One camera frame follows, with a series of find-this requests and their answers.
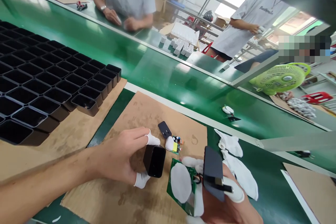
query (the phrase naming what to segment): red chair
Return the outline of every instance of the red chair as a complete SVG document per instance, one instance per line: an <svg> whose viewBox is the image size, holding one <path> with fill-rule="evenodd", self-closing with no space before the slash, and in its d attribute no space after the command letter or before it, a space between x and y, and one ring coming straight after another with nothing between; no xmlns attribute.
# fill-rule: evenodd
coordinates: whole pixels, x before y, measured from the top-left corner
<svg viewBox="0 0 336 224"><path fill-rule="evenodd" d="M302 98L308 103L312 103L312 104L320 104L320 103L333 99L333 97L326 92L317 92L313 94L307 94L305 96L302 96Z"/></svg>

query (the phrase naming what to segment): green circuit board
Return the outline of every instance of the green circuit board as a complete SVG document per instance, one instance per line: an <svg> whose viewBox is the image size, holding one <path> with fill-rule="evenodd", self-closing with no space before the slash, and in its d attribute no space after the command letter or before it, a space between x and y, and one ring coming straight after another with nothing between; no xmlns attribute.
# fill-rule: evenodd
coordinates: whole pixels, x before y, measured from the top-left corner
<svg viewBox="0 0 336 224"><path fill-rule="evenodd" d="M171 167L170 170L174 167L175 164L181 163L179 160L172 159L171 161ZM173 195L172 186L170 183L170 173L169 173L169 180L168 180L168 186L167 186L167 193L170 195L170 197L173 198L173 200L190 216L194 216L194 207L195 207L195 190L196 190L196 182L194 182L194 176L197 175L197 172L194 168L187 167L188 172L190 174L191 178L191 194L189 196L189 199L185 203L179 202Z"/></svg>

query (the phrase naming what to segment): green fan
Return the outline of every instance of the green fan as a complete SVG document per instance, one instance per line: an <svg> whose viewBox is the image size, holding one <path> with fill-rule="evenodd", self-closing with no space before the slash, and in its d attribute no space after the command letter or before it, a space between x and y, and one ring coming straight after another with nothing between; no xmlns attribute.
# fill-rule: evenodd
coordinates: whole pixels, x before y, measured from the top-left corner
<svg viewBox="0 0 336 224"><path fill-rule="evenodd" d="M297 88L309 72L310 66L305 63L276 65L250 80L250 83L258 87L258 92L272 96Z"/></svg>

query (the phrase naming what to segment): red stool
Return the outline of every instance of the red stool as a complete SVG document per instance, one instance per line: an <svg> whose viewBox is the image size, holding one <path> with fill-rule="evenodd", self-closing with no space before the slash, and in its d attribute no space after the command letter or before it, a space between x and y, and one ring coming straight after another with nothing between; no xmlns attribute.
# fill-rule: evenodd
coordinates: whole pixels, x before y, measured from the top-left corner
<svg viewBox="0 0 336 224"><path fill-rule="evenodd" d="M305 96L302 96L303 99L308 102L308 103L313 103L313 104L320 104L326 101L329 101L333 99L332 96L330 96L326 92L317 92L313 94L307 94Z"/></svg>
<svg viewBox="0 0 336 224"><path fill-rule="evenodd" d="M203 49L202 53L206 54L207 51L209 51L209 48L211 47L212 43L213 43L213 42L211 42L210 44L208 44L208 45Z"/></svg>

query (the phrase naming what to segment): small device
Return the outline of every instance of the small device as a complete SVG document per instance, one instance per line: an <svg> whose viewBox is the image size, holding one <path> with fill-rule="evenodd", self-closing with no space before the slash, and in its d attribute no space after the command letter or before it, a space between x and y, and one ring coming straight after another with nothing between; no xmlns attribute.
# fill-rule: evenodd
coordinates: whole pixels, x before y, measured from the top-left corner
<svg viewBox="0 0 336 224"><path fill-rule="evenodd" d="M165 139L167 139L168 137L170 137L170 136L172 135L172 132L171 132L170 129L168 128L168 126L167 126L167 124L166 124L165 121L160 122L160 123L158 124L158 127L159 127L159 129L160 129L160 131L161 131L161 133L162 133L162 135L163 135L163 137L164 137Z"/></svg>

